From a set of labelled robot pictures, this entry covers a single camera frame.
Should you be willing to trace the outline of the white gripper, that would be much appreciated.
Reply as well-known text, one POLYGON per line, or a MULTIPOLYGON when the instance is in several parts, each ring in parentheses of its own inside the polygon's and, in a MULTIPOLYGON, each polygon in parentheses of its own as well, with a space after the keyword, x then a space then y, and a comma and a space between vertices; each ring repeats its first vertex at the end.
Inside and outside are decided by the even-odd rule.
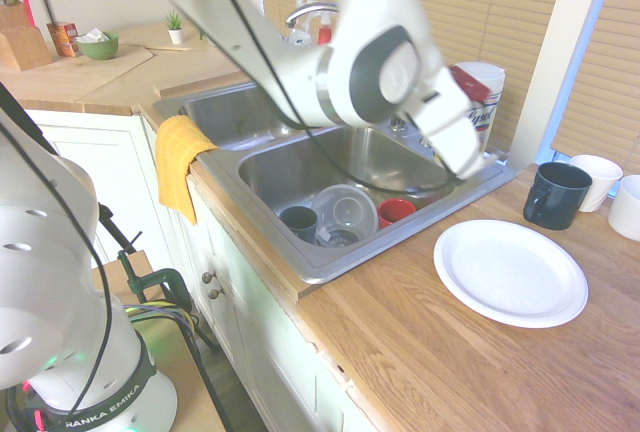
POLYGON ((461 180, 489 165, 468 118, 470 109, 468 97, 447 67, 441 67, 431 81, 418 84, 403 104, 403 112, 411 118, 441 162, 461 180))

